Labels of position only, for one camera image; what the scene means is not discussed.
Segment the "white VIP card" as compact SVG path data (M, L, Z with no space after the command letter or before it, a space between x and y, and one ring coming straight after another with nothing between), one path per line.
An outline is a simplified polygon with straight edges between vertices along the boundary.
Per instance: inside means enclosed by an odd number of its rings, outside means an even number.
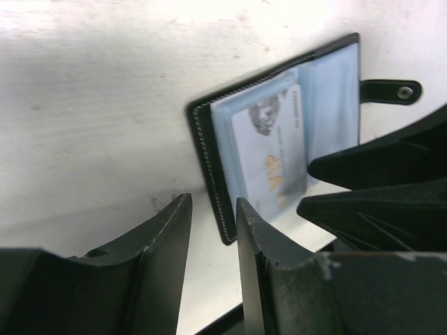
M252 98L230 119L248 201L266 220L307 190L301 87Z

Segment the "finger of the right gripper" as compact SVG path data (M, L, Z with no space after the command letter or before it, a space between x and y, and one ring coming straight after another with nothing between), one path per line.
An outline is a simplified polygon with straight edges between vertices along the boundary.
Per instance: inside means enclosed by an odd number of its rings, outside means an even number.
M304 198L304 219L357 251L445 251L446 182Z
M398 131L317 158L308 173L353 191L444 178L446 106Z

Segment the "black leather card holder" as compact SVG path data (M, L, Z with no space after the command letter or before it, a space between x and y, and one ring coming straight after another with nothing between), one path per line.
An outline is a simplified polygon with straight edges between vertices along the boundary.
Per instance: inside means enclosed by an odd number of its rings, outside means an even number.
M355 147L362 103L414 104L415 80L362 80L350 33L191 101L191 134L221 241L237 239L236 202L267 220L295 206L316 158Z

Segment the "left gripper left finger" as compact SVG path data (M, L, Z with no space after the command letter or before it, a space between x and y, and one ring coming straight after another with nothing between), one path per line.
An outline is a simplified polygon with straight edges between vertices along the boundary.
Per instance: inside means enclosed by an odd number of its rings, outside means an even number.
M82 257L1 250L2 334L174 334L192 197Z

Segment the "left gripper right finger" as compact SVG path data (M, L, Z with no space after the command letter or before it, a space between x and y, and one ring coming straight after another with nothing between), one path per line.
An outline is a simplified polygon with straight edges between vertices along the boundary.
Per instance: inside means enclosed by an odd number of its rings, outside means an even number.
M247 334L446 333L445 253L312 253L236 207Z

